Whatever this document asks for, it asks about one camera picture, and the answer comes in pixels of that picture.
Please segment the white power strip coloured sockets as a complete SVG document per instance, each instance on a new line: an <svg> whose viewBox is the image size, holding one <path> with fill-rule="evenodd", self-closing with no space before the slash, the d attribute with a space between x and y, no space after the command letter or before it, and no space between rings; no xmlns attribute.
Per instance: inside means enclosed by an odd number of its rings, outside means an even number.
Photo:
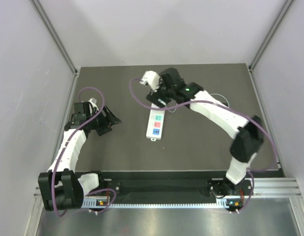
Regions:
<svg viewBox="0 0 304 236"><path fill-rule="evenodd" d="M165 111L153 110L153 108L158 108L155 104L151 104L151 110L149 113L149 120L146 130L146 138L155 142L162 138L162 130L165 119Z"/></svg>

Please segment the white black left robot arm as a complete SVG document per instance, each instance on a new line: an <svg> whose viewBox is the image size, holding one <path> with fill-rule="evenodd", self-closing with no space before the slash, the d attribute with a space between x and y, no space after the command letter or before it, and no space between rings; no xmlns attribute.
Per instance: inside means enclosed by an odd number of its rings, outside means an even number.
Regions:
<svg viewBox="0 0 304 236"><path fill-rule="evenodd" d="M100 174L88 172L78 177L75 174L76 164L91 131L102 136L121 122L106 105L99 108L94 98L74 104L74 113L64 127L56 158L49 169L38 177L45 210L79 209L90 192L95 195L104 193L106 183L101 180Z"/></svg>

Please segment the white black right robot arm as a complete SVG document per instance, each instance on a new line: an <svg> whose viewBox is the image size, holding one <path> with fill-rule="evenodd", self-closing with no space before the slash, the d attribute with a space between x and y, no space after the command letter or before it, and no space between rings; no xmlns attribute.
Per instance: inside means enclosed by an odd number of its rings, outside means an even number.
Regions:
<svg viewBox="0 0 304 236"><path fill-rule="evenodd" d="M146 99L157 107L164 108L173 100L205 116L232 138L231 161L225 175L227 180L223 186L231 195L240 191L241 181L264 142L261 118L244 117L231 111L197 83L186 84L175 68L168 68L161 73L146 71L140 83L150 87L151 91Z"/></svg>

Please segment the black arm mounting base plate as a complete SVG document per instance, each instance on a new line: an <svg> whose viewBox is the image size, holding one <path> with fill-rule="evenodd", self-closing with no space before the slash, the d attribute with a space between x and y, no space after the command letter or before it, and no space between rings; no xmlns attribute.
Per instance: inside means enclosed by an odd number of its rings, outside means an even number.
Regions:
<svg viewBox="0 0 304 236"><path fill-rule="evenodd" d="M203 197L249 195L251 181L232 184L225 171L96 171L99 186L111 188L119 196L135 192L190 193Z"/></svg>

